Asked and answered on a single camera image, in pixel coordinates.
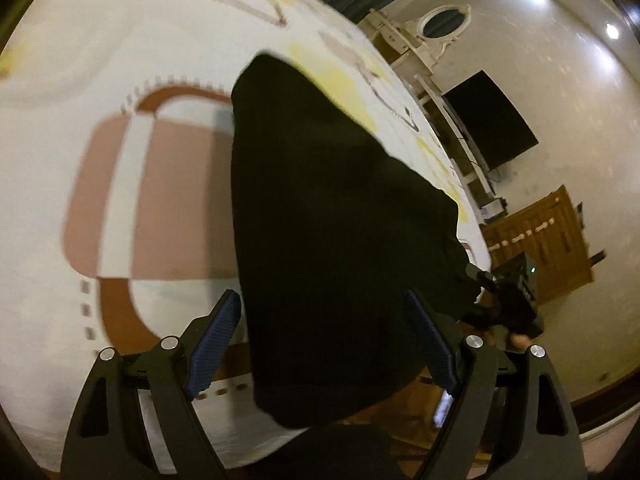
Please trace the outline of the black studded pants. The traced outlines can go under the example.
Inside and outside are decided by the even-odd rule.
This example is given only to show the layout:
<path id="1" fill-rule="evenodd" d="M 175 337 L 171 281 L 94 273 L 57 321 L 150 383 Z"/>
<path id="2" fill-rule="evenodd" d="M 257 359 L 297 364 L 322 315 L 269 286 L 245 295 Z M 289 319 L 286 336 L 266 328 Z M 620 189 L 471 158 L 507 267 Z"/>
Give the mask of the black studded pants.
<path id="1" fill-rule="evenodd" d="M 279 425 L 352 416 L 429 368 L 457 381 L 425 309 L 458 316 L 458 207 L 296 68 L 257 55 L 239 76 L 231 192 L 254 398 Z"/>

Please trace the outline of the brown wooden door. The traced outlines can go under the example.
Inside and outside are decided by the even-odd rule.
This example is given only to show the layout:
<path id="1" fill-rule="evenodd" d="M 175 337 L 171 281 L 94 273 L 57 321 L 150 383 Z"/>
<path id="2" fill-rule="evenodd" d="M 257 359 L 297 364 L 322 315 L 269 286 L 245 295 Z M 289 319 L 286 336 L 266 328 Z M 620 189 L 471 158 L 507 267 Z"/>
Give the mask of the brown wooden door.
<path id="1" fill-rule="evenodd" d="M 593 282 L 588 247 L 565 186 L 480 230 L 494 269 L 522 252 L 533 260 L 537 304 Z"/>

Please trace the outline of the white tv stand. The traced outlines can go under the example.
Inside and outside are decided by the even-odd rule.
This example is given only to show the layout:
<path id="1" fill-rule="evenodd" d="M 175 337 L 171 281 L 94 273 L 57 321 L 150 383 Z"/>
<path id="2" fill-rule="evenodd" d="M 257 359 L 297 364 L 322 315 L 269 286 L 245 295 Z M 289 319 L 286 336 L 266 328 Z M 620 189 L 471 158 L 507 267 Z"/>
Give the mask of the white tv stand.
<path id="1" fill-rule="evenodd" d="M 478 221 L 489 224 L 506 218 L 506 200 L 496 193 L 488 178 L 484 158 L 439 88 L 427 76 L 416 75 L 413 77 L 412 90 L 454 166 Z"/>

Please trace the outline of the black flat television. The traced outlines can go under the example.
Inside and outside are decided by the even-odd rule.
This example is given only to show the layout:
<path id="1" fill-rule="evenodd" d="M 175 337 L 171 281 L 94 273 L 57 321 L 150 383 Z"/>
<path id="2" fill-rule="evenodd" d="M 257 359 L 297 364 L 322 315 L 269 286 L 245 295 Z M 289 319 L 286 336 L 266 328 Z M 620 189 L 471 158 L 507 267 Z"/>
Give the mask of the black flat television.
<path id="1" fill-rule="evenodd" d="M 484 70 L 445 92 L 444 100 L 461 120 L 488 170 L 539 143 L 520 112 Z"/>

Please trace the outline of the white dressing table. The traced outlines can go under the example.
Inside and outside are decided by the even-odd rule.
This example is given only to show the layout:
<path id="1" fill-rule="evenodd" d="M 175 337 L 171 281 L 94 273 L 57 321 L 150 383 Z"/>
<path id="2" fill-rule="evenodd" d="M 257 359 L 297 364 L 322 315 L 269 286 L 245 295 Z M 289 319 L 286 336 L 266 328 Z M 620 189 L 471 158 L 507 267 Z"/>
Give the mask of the white dressing table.
<path id="1" fill-rule="evenodd" d="M 408 32 L 401 24 L 391 21 L 384 12 L 374 9 L 360 21 L 358 27 L 414 94 L 420 96 L 425 92 L 419 80 L 427 81 L 433 75 L 437 60 L 424 40 Z"/>

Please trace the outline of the oval white framed mirror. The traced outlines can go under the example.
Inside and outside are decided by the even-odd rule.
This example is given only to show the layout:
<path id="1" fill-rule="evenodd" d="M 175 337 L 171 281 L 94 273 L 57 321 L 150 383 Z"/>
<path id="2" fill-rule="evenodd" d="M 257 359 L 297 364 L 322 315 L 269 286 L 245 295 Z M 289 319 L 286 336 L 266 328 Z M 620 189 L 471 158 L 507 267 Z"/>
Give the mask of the oval white framed mirror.
<path id="1" fill-rule="evenodd" d="M 432 70 L 449 46 L 454 44 L 472 21 L 468 4 L 436 6 L 420 18 L 405 22 L 405 30 L 418 43 L 416 54 Z"/>

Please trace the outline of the patterned white bed sheet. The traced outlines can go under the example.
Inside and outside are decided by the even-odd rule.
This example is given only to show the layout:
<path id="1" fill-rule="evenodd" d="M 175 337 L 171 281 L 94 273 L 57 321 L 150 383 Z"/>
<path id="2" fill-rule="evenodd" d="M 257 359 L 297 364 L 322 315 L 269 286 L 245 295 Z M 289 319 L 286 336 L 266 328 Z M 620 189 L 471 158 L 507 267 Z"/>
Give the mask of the patterned white bed sheet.
<path id="1" fill-rule="evenodd" d="M 1 405 L 43 469 L 102 349 L 152 348 L 238 287 L 230 93 L 262 51 L 451 197 L 490 265 L 422 110 L 320 0 L 35 0 L 1 57 Z"/>

